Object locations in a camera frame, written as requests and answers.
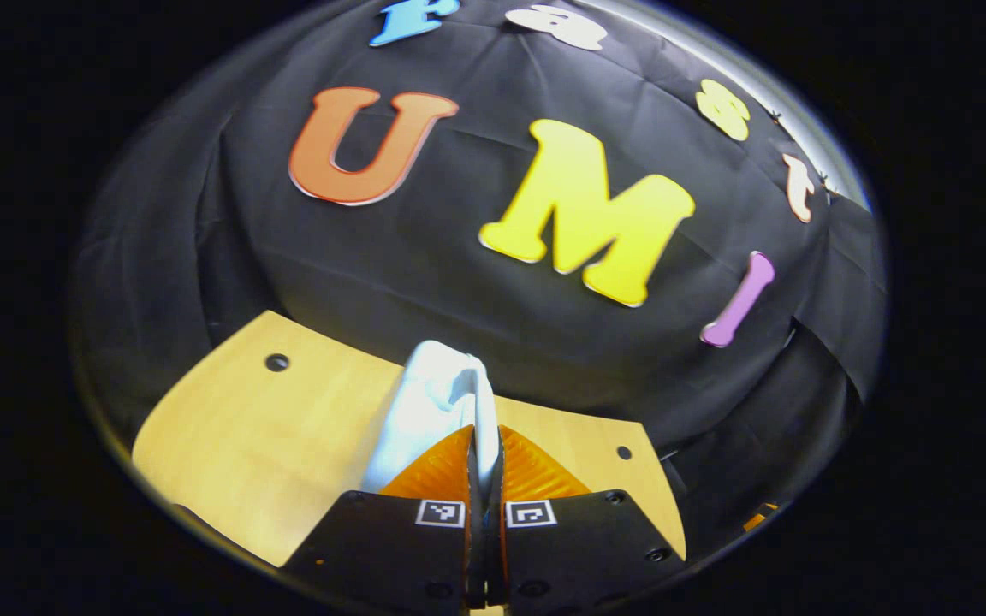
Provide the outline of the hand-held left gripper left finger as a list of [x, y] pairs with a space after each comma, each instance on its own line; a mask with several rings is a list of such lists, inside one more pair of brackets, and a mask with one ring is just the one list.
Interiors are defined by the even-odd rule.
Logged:
[[476, 489], [473, 426], [454, 430], [377, 492], [341, 494], [284, 573], [361, 608], [465, 608], [471, 599]]

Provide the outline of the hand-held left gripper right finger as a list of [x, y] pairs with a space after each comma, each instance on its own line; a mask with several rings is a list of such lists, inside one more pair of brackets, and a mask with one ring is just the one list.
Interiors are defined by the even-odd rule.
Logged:
[[684, 554], [622, 484], [591, 486], [503, 425], [490, 593], [508, 611], [610, 611], [673, 582]]

